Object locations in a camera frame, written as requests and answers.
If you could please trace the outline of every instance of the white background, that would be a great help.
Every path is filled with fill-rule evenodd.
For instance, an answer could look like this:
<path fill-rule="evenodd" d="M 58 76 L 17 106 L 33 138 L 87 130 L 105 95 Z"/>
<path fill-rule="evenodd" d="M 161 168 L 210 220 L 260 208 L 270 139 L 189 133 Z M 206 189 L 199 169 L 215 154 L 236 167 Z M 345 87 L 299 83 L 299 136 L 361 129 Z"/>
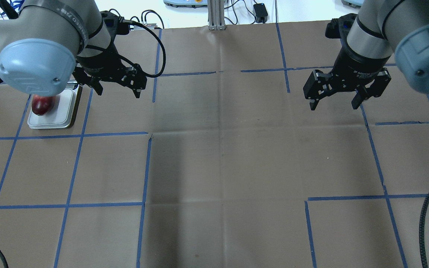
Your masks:
<path fill-rule="evenodd" d="M 252 11 L 253 0 L 245 0 Z M 95 0 L 99 10 L 114 8 L 122 16 L 129 19 L 132 16 L 140 17 L 143 10 L 155 10 L 163 19 L 166 28 L 187 28 L 208 25 L 207 7 L 193 9 L 191 7 L 169 7 L 163 0 Z M 274 0 L 257 0 L 264 3 L 269 13 L 268 22 L 276 22 Z M 348 13 L 357 13 L 358 8 L 342 5 L 340 0 L 277 0 L 279 22 L 305 22 L 311 20 L 331 20 Z M 235 5 L 240 24 L 249 24 L 254 19 L 246 10 L 242 1 Z M 225 16 L 235 21 L 233 10 L 229 8 Z M 155 14 L 147 16 L 149 23 L 161 26 Z"/>

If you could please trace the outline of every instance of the robotic arm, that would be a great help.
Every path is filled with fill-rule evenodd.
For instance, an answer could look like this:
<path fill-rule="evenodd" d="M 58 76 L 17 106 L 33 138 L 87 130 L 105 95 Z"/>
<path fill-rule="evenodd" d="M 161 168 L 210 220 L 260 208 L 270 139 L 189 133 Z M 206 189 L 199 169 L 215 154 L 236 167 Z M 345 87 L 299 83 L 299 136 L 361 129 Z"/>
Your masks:
<path fill-rule="evenodd" d="M 325 36 L 339 38 L 342 49 L 330 73 L 314 70 L 304 85 L 312 111 L 337 92 L 356 91 L 354 109 L 380 97 L 391 80 L 384 65 L 393 51 L 410 86 L 429 94 L 429 1 L 365 0 L 359 15 L 333 19 Z"/>
<path fill-rule="evenodd" d="M 106 81 L 132 89 L 139 98 L 147 76 L 159 76 L 163 66 L 150 75 L 138 64 L 121 63 L 114 39 L 128 34 L 133 24 L 143 27 L 99 12 L 94 0 L 26 0 L 17 19 L 0 20 L 0 78 L 24 93 L 55 96 L 73 75 L 99 95 L 99 81 Z"/>

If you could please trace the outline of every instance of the metal post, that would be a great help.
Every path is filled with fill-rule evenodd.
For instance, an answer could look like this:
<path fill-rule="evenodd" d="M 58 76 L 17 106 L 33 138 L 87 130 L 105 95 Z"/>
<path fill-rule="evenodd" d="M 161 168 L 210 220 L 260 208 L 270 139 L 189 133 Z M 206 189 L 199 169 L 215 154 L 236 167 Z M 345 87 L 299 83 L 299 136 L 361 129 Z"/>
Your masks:
<path fill-rule="evenodd" d="M 226 29 L 224 0 L 208 0 L 208 29 Z"/>

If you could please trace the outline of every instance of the red apple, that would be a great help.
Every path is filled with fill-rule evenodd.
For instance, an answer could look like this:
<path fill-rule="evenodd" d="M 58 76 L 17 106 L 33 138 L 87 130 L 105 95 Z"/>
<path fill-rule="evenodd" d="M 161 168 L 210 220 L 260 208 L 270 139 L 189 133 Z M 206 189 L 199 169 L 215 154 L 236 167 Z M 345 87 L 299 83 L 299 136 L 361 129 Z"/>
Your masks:
<path fill-rule="evenodd" d="M 43 97 L 34 95 L 34 97 L 32 97 L 32 112 L 36 115 L 45 115 L 52 110 L 55 102 L 56 96 Z"/>

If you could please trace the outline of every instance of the black power adapter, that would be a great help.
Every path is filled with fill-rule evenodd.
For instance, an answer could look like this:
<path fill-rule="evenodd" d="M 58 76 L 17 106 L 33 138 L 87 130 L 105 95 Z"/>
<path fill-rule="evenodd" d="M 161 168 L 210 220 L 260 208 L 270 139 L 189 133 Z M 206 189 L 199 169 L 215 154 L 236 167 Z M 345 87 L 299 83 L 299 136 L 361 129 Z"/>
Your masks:
<path fill-rule="evenodd" d="M 254 4 L 252 6 L 252 13 L 255 14 L 257 23 L 267 22 L 267 10 L 264 3 Z"/>

